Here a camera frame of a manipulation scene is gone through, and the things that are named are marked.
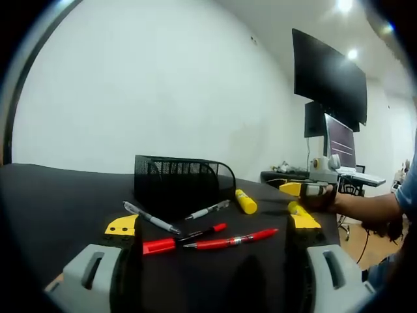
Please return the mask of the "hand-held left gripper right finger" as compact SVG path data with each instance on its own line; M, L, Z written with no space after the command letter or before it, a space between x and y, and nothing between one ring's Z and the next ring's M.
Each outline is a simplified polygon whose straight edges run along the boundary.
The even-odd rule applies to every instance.
M358 312L375 293L358 264L329 245L311 217L287 217L285 256L286 312Z

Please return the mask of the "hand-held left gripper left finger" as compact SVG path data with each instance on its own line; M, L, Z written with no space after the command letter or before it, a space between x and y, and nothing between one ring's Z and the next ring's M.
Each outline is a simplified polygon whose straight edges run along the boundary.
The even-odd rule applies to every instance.
M63 312L142 312L143 238L137 215L110 222L45 289Z

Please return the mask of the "person's right hand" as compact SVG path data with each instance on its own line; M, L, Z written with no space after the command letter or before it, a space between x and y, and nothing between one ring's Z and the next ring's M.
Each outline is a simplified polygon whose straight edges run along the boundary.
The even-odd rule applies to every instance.
M308 212L336 212L337 191L333 185L325 188L320 196L302 196L299 200L301 206Z

